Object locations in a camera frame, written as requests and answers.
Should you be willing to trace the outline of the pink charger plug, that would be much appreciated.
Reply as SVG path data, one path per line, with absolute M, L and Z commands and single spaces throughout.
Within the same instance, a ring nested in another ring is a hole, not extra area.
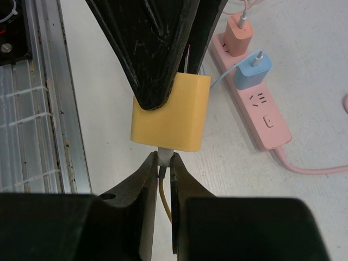
M 253 28 L 249 20 L 245 21 L 242 28 L 239 27 L 241 14 L 235 14 L 228 18 L 223 43 L 232 57 L 238 57 L 246 53 L 253 37 Z

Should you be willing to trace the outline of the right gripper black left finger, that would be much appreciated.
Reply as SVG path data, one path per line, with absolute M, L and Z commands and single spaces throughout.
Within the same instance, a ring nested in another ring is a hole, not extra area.
M 101 195 L 1 194 L 1 260 L 150 260 L 157 153 Z

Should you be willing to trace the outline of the blue charger plug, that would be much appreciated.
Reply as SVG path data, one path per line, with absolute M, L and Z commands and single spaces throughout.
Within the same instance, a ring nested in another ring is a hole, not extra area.
M 238 90 L 245 90 L 260 84 L 272 67 L 266 53 L 251 54 L 236 68 L 233 83 Z

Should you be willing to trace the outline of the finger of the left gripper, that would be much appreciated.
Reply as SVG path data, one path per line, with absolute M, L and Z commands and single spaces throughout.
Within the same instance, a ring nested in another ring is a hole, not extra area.
M 138 104 L 163 106 L 177 73 L 197 74 L 225 0 L 89 0 Z

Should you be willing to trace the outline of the pink power strip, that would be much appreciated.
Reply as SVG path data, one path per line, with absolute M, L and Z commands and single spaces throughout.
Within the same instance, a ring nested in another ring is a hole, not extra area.
M 272 150 L 292 140 L 291 132 L 265 82 L 238 90 L 234 86 L 232 70 L 225 76 L 233 97 L 260 150 Z

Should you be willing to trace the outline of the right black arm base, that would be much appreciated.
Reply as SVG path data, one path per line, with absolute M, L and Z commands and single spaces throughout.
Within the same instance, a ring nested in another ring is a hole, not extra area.
M 25 1 L 1 0 L 1 65 L 32 57 Z

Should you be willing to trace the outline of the yellow charger plug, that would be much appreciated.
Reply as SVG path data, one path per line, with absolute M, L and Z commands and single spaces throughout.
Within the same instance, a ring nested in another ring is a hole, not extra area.
M 210 76 L 178 73 L 162 107 L 143 110 L 133 99 L 130 139 L 139 144 L 177 151 L 199 151 L 210 82 Z

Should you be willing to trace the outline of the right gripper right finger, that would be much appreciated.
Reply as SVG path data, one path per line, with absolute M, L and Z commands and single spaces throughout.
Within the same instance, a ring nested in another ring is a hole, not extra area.
M 218 197 L 175 153 L 172 250 L 178 260 L 329 260 L 307 205 L 289 197 Z

